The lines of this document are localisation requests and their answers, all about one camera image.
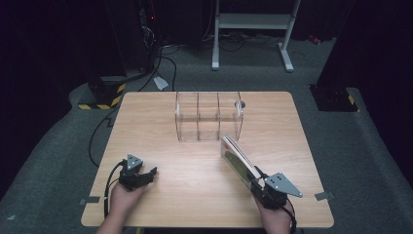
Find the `light wood tabletop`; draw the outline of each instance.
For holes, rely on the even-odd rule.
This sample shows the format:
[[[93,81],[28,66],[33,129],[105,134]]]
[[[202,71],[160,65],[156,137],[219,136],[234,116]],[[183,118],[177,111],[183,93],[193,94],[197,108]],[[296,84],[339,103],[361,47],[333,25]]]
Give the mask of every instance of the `light wood tabletop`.
[[[334,219],[294,101],[287,92],[240,92],[245,102],[238,144],[267,175],[282,172],[303,193],[289,196],[298,227],[330,227]],[[220,141],[181,142],[175,125],[174,92],[127,93],[108,140],[82,223],[103,221],[103,194],[112,169],[128,153],[143,160],[141,173],[158,167],[128,226],[261,227],[251,193],[220,155]],[[119,176],[120,169],[113,179]]]

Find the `transparent divided container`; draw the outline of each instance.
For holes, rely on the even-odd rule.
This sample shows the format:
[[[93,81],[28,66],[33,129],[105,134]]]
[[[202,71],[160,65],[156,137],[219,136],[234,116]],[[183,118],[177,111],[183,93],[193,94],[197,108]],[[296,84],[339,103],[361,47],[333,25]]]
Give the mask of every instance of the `transparent divided container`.
[[[239,92],[176,93],[175,122],[180,141],[220,140],[230,135],[238,140],[243,125]]]

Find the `black and yellow hazard tape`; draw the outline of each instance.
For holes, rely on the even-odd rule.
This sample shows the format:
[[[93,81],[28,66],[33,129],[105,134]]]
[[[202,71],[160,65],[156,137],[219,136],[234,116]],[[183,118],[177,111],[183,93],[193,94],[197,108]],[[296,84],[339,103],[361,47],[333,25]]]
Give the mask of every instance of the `black and yellow hazard tape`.
[[[99,102],[99,101],[83,101],[79,102],[78,106],[80,109],[112,109],[116,108],[119,101],[121,100],[122,92],[125,89],[126,84],[119,86],[114,92],[113,98],[106,102]]]

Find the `acrylic divider panel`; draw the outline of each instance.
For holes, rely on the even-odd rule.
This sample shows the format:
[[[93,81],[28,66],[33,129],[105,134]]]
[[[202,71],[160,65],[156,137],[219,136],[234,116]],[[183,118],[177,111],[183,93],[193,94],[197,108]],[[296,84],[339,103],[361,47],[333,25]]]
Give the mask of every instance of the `acrylic divider panel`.
[[[239,139],[243,124],[239,92],[176,93],[175,122],[180,141]]]

